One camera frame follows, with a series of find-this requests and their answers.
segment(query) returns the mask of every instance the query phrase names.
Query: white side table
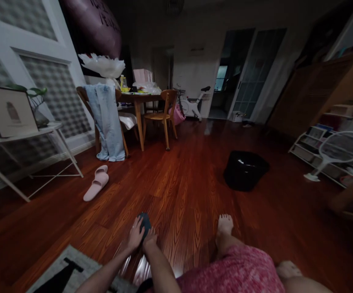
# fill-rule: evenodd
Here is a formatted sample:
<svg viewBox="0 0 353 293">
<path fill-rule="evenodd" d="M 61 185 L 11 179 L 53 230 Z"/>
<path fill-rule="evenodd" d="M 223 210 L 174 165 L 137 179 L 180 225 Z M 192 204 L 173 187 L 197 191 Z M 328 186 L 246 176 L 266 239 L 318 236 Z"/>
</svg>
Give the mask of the white side table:
<svg viewBox="0 0 353 293">
<path fill-rule="evenodd" d="M 26 196 L 23 194 L 23 192 L 21 192 L 7 177 L 4 176 L 4 174 L 2 174 L 0 172 L 0 179 L 5 182 L 9 187 L 11 187 L 17 194 L 19 194 L 25 201 L 29 202 L 30 201 L 30 197 L 32 197 L 35 193 L 37 193 L 39 190 L 41 190 L 44 186 L 46 186 L 50 181 L 52 181 L 55 177 L 62 177 L 62 176 L 81 176 L 83 178 L 83 174 L 81 173 L 79 167 L 77 166 L 77 161 L 75 159 L 75 157 L 73 156 L 73 154 L 70 152 L 68 145 L 66 144 L 65 138 L 61 133 L 60 128 L 62 127 L 62 123 L 61 122 L 50 122 L 48 124 L 47 127 L 45 128 L 41 128 L 39 130 L 39 132 L 35 132 L 35 133 L 31 133 L 31 134 L 27 134 L 27 135 L 23 135 L 23 136 L 14 136 L 14 137 L 10 137 L 10 138 L 0 138 L 0 147 L 7 153 L 7 155 L 16 163 L 18 164 L 19 167 L 24 168 L 23 165 L 6 149 L 6 147 L 4 147 L 3 143 L 4 142 L 12 142 L 15 140 L 22 140 L 25 138 L 31 138 L 31 137 L 35 137 L 35 136 L 41 136 L 44 134 L 48 134 L 48 133 L 54 133 L 55 136 L 57 137 L 58 141 L 60 142 L 63 150 L 65 151 L 65 153 L 68 154 L 70 160 L 72 161 L 68 166 L 66 166 L 66 168 L 64 168 L 61 172 L 59 172 L 57 175 L 38 175 L 38 176 L 32 176 L 31 174 L 28 174 L 29 177 L 32 179 L 34 177 L 52 177 L 49 181 L 47 181 L 44 185 L 42 185 L 41 187 L 39 187 L 36 191 L 34 191 L 30 196 Z M 79 172 L 76 175 L 61 175 L 62 172 L 64 172 L 69 166 L 74 165 L 76 167 L 77 172 Z"/>
</svg>

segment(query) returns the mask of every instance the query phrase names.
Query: potted plant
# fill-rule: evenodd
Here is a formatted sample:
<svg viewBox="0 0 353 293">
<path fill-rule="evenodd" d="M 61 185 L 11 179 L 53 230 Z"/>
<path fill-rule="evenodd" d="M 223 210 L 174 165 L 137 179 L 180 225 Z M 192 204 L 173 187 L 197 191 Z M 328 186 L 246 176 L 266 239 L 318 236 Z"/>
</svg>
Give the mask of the potted plant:
<svg viewBox="0 0 353 293">
<path fill-rule="evenodd" d="M 26 87 L 17 84 L 8 84 L 7 87 L 25 92 L 27 94 L 28 99 L 30 100 L 30 105 L 34 113 L 37 126 L 39 128 L 47 127 L 49 119 L 46 118 L 41 112 L 39 112 L 39 106 L 45 102 L 43 96 L 44 94 L 46 94 L 47 88 L 45 87 L 42 90 L 36 87 L 27 89 Z"/>
</svg>

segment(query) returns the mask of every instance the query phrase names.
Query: purple balloon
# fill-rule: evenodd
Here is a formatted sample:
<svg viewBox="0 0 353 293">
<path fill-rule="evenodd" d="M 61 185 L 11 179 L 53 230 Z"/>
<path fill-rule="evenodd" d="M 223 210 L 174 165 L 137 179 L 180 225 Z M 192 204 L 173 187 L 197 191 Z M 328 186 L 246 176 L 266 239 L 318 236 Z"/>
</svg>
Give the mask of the purple balloon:
<svg viewBox="0 0 353 293">
<path fill-rule="evenodd" d="M 119 58 L 121 30 L 115 17 L 102 0 L 64 0 L 81 31 L 105 56 Z"/>
</svg>

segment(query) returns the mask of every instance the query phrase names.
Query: pink shorts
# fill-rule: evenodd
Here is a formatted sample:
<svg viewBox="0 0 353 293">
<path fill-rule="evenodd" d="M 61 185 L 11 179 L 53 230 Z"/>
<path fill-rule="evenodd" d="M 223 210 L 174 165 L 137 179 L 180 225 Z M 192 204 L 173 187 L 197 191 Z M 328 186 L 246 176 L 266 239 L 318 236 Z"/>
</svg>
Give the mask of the pink shorts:
<svg viewBox="0 0 353 293">
<path fill-rule="evenodd" d="M 234 245 L 226 256 L 177 279 L 182 292 L 285 293 L 273 260 L 264 251 Z"/>
</svg>

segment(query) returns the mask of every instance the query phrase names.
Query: dining table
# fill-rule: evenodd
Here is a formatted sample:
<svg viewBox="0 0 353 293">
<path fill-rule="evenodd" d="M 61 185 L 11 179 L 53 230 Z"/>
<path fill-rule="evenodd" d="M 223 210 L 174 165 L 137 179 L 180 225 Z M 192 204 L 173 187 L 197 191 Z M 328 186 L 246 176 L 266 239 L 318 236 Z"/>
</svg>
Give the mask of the dining table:
<svg viewBox="0 0 353 293">
<path fill-rule="evenodd" d="M 141 150 L 144 151 L 144 137 L 141 121 L 141 104 L 146 102 L 161 101 L 162 97 L 160 95 L 154 94 L 124 94 L 123 92 L 119 93 L 116 94 L 117 102 L 134 104 L 134 110 L 136 112 L 137 117 L 138 136 L 140 138 Z"/>
</svg>

